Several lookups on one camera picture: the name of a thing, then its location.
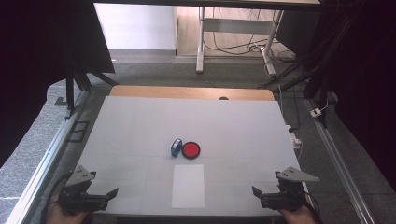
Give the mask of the black curtain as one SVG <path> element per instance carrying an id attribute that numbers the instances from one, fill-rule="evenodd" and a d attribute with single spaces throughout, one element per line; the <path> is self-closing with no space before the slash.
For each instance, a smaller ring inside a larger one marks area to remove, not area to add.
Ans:
<path id="1" fill-rule="evenodd" d="M 72 69 L 114 71 L 92 0 L 0 0 L 0 167 Z"/>
<path id="2" fill-rule="evenodd" d="M 325 70 L 335 111 L 396 190 L 396 0 L 319 0 L 328 12 L 286 11 L 276 35 L 307 69 L 342 19 L 355 20 Z"/>

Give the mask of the person's left hand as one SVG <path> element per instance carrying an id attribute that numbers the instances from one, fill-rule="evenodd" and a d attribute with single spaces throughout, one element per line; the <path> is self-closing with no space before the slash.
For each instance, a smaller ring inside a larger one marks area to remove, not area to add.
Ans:
<path id="1" fill-rule="evenodd" d="M 45 224 L 82 224 L 89 213 L 79 212 L 75 215 L 69 215 L 58 204 L 58 198 L 58 194 L 51 198 Z"/>

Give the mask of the black floor socket plate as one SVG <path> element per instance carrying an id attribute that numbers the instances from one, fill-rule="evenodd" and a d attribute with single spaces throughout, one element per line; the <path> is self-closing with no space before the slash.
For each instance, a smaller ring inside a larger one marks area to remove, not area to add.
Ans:
<path id="1" fill-rule="evenodd" d="M 76 121 L 69 133 L 68 141 L 72 143 L 82 142 L 88 131 L 88 126 L 88 121 Z"/>

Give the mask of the aluminium rail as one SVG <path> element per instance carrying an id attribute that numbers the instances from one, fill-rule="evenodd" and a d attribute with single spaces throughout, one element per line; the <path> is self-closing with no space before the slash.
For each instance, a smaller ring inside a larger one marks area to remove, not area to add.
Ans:
<path id="1" fill-rule="evenodd" d="M 306 138 L 302 166 L 318 169 L 320 183 L 308 188 L 318 198 L 322 217 L 331 224 L 378 224 L 368 197 L 368 180 L 375 169 L 367 153 L 338 121 L 323 126 L 307 119 L 312 136 Z"/>
<path id="2" fill-rule="evenodd" d="M 40 191 L 41 185 L 45 182 L 46 175 L 50 172 L 51 165 L 56 160 L 67 135 L 69 134 L 72 126 L 76 122 L 82 107 L 89 97 L 88 91 L 81 91 L 75 101 L 74 111 L 67 110 L 62 120 L 57 123 L 58 129 L 56 134 L 51 139 L 49 146 L 46 148 L 40 163 L 32 173 L 29 182 L 26 184 L 23 193 L 17 197 L 17 202 L 10 212 L 4 224 L 22 224 L 28 216 L 35 197 Z"/>

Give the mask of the black metal stand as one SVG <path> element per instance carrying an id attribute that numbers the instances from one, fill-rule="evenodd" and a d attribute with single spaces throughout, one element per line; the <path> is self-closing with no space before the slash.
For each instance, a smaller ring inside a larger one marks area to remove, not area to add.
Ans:
<path id="1" fill-rule="evenodd" d="M 67 67 L 65 78 L 65 104 L 67 107 L 65 119 L 71 119 L 75 113 L 74 84 L 77 84 L 81 91 L 89 91 L 91 89 L 92 84 L 88 78 L 88 74 L 98 77 L 111 87 L 118 85 L 118 82 L 107 77 L 98 68 L 94 68 L 85 62 L 76 63 L 71 61 Z"/>

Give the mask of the red round ink pad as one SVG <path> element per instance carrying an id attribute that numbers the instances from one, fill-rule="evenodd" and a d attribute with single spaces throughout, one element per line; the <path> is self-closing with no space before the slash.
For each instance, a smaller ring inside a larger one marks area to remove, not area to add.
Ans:
<path id="1" fill-rule="evenodd" d="M 200 146 L 195 142 L 187 142 L 183 145 L 182 155 L 188 160 L 196 159 L 201 153 Z"/>

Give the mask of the white paper sheet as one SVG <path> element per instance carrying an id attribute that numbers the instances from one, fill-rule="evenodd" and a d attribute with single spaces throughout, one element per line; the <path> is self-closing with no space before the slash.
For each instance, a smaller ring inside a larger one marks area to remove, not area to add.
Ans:
<path id="1" fill-rule="evenodd" d="M 175 165 L 172 207 L 205 208 L 205 172 L 202 164 Z"/>

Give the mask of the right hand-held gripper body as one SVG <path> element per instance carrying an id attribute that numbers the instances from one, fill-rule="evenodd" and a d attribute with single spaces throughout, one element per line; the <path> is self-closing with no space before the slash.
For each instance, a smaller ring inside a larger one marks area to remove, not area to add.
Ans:
<path id="1" fill-rule="evenodd" d="M 307 204 L 304 182 L 318 182 L 319 178 L 294 167 L 289 167 L 282 172 L 275 172 L 278 180 L 278 193 L 260 192 L 262 208 L 272 210 L 285 209 L 295 212 Z"/>

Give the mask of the large white board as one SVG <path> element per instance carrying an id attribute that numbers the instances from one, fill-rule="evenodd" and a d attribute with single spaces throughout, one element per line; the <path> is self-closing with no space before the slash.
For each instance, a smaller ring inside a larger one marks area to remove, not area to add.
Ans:
<path id="1" fill-rule="evenodd" d="M 177 138 L 197 143 L 200 155 L 174 158 Z M 113 96 L 78 162 L 96 172 L 90 194 L 119 188 L 106 210 L 115 216 L 270 216 L 252 186 L 275 192 L 275 172 L 299 165 L 275 101 Z M 176 164 L 204 166 L 205 208 L 172 207 Z"/>

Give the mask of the blue stamp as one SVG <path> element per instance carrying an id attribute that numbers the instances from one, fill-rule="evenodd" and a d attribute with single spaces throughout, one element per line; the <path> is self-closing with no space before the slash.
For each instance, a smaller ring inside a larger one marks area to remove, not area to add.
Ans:
<path id="1" fill-rule="evenodd" d="M 176 158 L 183 148 L 182 140 L 177 138 L 171 146 L 171 155 Z"/>

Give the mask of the wooden table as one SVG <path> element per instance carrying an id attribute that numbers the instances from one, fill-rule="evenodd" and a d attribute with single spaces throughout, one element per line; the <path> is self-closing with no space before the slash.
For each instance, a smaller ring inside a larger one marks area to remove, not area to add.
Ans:
<path id="1" fill-rule="evenodd" d="M 269 90 L 128 85 L 117 85 L 113 87 L 110 96 L 215 100 L 218 100 L 221 96 L 225 96 L 229 100 L 275 100 L 273 93 Z"/>

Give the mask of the black metal frame beams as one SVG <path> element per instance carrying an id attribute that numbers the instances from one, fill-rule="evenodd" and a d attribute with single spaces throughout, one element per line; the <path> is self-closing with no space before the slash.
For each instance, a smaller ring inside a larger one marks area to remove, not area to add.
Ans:
<path id="1" fill-rule="evenodd" d="M 319 93 L 318 109 L 320 115 L 316 116 L 316 119 L 324 127 L 327 127 L 326 123 L 326 109 L 329 104 L 328 100 L 328 85 L 326 78 L 326 69 L 328 68 L 326 63 L 318 63 L 312 69 L 306 71 L 305 73 L 294 77 L 292 81 L 278 86 L 275 89 L 276 93 L 281 93 L 295 87 L 297 84 L 301 84 L 303 81 L 308 81 L 308 84 L 303 90 L 303 97 L 305 99 L 313 99 L 317 93 Z"/>

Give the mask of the white power strip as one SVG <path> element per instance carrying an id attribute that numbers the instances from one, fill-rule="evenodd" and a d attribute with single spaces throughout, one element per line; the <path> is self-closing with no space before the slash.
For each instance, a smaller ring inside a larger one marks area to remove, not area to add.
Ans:
<path id="1" fill-rule="evenodd" d="M 294 133 L 294 128 L 292 128 L 290 125 L 287 125 L 286 128 L 287 128 L 287 131 L 290 134 L 290 142 L 292 144 L 292 147 L 294 149 L 301 148 L 302 147 L 302 140 L 296 137 L 296 135 Z"/>

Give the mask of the person's right hand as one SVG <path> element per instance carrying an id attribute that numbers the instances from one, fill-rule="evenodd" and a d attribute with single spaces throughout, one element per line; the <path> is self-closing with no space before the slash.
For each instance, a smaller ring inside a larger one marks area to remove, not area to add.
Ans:
<path id="1" fill-rule="evenodd" d="M 279 209 L 278 212 L 285 218 L 287 224 L 317 224 L 317 220 L 310 208 L 311 205 L 303 205 L 294 212 L 286 209 Z"/>

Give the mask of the white metal desk frame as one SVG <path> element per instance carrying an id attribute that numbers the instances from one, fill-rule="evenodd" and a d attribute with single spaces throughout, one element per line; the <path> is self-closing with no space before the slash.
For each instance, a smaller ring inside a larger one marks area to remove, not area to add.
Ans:
<path id="1" fill-rule="evenodd" d="M 276 70 L 271 62 L 270 51 L 275 39 L 278 25 L 280 24 L 283 11 L 275 10 L 273 18 L 270 21 L 256 20 L 238 20 L 222 19 L 212 16 L 205 16 L 205 8 L 199 7 L 199 43 L 197 48 L 196 72 L 204 71 L 204 35 L 210 33 L 227 33 L 227 34 L 251 34 L 266 35 L 267 42 L 264 47 L 259 47 L 260 54 L 264 60 L 264 66 L 269 76 L 274 76 Z"/>

